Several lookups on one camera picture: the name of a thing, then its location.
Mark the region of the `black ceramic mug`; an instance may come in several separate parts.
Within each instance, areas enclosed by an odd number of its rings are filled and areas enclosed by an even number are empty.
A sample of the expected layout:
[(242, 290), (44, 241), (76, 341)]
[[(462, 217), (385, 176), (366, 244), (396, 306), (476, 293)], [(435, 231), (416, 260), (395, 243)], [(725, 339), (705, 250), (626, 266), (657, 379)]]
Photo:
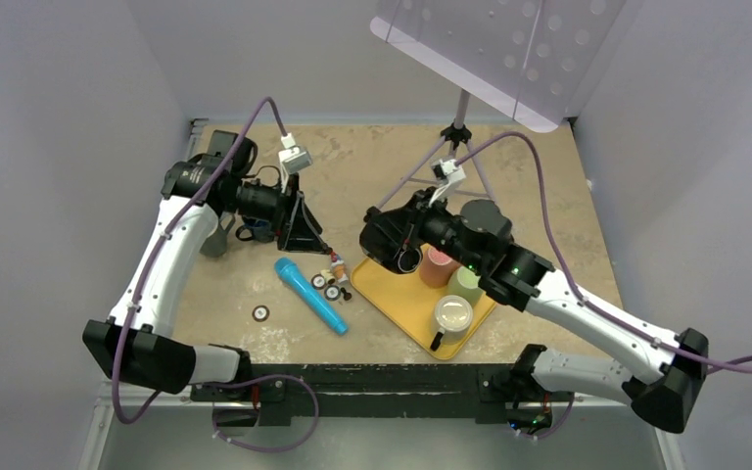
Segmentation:
[(365, 223), (359, 245), (365, 255), (394, 274), (414, 272), (422, 261), (422, 251), (405, 241), (401, 227), (389, 220), (372, 219)]

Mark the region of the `dark blue ceramic mug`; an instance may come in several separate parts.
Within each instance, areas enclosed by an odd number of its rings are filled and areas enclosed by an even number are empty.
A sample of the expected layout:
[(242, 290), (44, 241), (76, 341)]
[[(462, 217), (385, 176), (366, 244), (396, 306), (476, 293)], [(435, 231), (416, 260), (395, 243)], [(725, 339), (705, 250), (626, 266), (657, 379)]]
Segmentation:
[(272, 243), (276, 240), (276, 232), (267, 220), (243, 217), (241, 225), (236, 229), (235, 236), (242, 242)]

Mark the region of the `pink ceramic mug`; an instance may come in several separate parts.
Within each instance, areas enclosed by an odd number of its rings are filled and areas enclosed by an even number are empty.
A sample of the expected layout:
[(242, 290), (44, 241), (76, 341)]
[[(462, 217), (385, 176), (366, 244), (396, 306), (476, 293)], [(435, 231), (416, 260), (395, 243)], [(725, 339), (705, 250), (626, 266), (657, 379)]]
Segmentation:
[(460, 266), (459, 262), (444, 252), (435, 247), (428, 246), (424, 251), (423, 259), (419, 266), (419, 277), (427, 287), (433, 289), (443, 288)]

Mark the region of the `grey ceramic mug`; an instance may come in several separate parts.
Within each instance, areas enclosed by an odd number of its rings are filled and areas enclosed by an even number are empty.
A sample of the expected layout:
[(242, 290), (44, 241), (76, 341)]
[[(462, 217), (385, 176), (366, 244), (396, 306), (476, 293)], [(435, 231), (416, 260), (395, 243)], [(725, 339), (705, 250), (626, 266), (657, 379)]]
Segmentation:
[(222, 257), (228, 248), (228, 237), (236, 221), (234, 213), (222, 215), (213, 232), (205, 240), (200, 249), (200, 254), (210, 259)]

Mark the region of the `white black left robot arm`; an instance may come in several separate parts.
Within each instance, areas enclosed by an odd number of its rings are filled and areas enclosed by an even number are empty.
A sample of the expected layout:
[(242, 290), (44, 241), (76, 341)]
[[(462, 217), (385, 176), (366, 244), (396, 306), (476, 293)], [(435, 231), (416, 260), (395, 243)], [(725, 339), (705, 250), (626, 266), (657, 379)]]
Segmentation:
[(214, 383), (228, 400), (253, 386), (249, 356), (227, 346), (188, 346), (173, 340), (180, 296), (200, 253), (225, 250), (227, 215), (268, 224), (282, 252), (327, 255), (322, 228), (306, 206), (299, 171), (312, 163), (291, 134), (282, 137), (280, 180), (265, 185), (249, 175), (257, 144), (218, 131), (207, 152), (174, 164), (164, 177), (157, 223), (135, 274), (109, 317), (89, 321), (82, 341), (107, 378), (177, 394)]

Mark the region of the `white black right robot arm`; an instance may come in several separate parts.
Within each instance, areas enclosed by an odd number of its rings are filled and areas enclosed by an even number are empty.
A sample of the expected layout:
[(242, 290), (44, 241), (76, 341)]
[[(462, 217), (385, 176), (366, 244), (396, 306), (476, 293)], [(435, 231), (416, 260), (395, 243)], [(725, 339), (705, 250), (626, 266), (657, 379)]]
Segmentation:
[(513, 224), (491, 200), (466, 203), (458, 214), (435, 190), (416, 191), (387, 211), (367, 209), (359, 235), (363, 252), (394, 274), (421, 261), (421, 247), (445, 253), (479, 277), (493, 301), (543, 318), (609, 354), (628, 372), (613, 395), (636, 416), (662, 431), (681, 434), (708, 374), (709, 340), (645, 322), (581, 288), (569, 273), (517, 244)]

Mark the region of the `green ceramic mug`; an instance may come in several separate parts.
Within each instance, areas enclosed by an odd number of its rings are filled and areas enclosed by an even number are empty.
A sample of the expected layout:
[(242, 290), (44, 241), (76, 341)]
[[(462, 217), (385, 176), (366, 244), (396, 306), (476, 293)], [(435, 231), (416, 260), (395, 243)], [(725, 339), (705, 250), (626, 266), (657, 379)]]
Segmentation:
[(456, 269), (446, 284), (446, 298), (460, 298), (472, 308), (476, 307), (484, 296), (479, 286), (480, 277), (465, 266)]

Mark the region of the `blue toy microphone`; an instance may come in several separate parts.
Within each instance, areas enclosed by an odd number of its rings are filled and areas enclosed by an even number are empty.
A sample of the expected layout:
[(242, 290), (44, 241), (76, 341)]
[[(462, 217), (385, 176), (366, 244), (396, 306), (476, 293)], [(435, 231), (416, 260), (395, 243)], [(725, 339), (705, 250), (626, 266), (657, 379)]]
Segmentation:
[(274, 263), (279, 279), (336, 334), (344, 336), (348, 325), (341, 315), (320, 295), (302, 275), (298, 266), (289, 258), (280, 258)]

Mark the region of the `round token upper left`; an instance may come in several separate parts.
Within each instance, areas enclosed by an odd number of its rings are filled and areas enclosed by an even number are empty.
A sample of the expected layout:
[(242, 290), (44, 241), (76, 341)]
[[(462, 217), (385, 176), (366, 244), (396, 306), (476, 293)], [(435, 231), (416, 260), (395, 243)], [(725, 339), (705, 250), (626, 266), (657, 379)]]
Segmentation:
[(311, 284), (311, 286), (314, 289), (321, 290), (321, 289), (323, 289), (326, 286), (327, 281), (326, 281), (325, 277), (322, 274), (315, 274), (311, 278), (310, 284)]

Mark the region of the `round token lower right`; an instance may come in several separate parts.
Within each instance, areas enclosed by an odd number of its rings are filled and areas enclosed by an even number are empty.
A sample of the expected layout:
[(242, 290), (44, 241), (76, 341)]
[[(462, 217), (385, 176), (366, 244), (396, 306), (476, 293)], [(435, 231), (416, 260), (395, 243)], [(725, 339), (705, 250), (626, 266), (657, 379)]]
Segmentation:
[(329, 302), (335, 302), (342, 297), (341, 289), (336, 285), (327, 286), (323, 291), (324, 298)]

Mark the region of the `yellow plastic tray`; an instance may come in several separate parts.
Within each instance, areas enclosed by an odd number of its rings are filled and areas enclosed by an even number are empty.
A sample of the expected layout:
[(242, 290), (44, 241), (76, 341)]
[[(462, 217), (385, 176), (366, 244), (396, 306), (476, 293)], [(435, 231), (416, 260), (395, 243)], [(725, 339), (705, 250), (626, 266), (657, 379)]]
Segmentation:
[(351, 281), (365, 299), (431, 357), (437, 360), (452, 359), (496, 308), (496, 303), (484, 294), (473, 308), (474, 321), (465, 338), (456, 345), (442, 346), (433, 352), (429, 349), (433, 339), (431, 317), (437, 301), (446, 294), (446, 286), (439, 289), (427, 287), (421, 281), (418, 270), (394, 274), (367, 258), (352, 271)]

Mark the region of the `round brown white token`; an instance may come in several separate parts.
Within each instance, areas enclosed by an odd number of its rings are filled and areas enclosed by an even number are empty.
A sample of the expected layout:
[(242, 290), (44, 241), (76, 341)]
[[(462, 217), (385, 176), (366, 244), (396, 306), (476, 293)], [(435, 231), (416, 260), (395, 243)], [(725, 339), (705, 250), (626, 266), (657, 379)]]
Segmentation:
[(266, 305), (257, 305), (252, 310), (252, 319), (256, 322), (263, 322), (268, 319), (270, 310)]

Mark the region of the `lilac tripod stand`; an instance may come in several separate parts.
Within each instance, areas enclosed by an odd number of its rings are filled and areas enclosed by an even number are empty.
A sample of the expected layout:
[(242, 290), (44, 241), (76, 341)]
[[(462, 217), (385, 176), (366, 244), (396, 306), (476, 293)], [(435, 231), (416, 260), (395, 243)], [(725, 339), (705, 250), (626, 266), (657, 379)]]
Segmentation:
[(441, 130), (440, 137), (428, 153), (420, 159), (415, 166), (408, 170), (395, 186), (376, 205), (378, 209), (384, 207), (408, 182), (433, 185), (437, 188), (435, 199), (444, 200), (447, 197), (459, 194), (484, 198), (496, 201), (496, 196), (491, 187), (483, 166), (477, 161), (473, 166), (483, 185), (483, 192), (461, 190), (460, 185), (465, 181), (466, 163), (460, 164), (457, 152), (464, 147), (468, 153), (474, 150), (472, 132), (466, 127), (467, 115), (471, 94), (461, 89), (457, 109), (452, 123)]

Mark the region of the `black table edge rail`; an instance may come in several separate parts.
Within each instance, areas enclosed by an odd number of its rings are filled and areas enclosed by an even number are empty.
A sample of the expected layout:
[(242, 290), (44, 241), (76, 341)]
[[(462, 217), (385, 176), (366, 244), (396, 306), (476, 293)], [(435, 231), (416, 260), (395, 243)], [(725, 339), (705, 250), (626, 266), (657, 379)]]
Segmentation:
[(565, 402), (514, 364), (256, 364), (240, 379), (258, 385), (198, 385), (193, 401), (245, 403), (262, 426), (296, 417), (471, 419), (503, 424), (523, 402)]

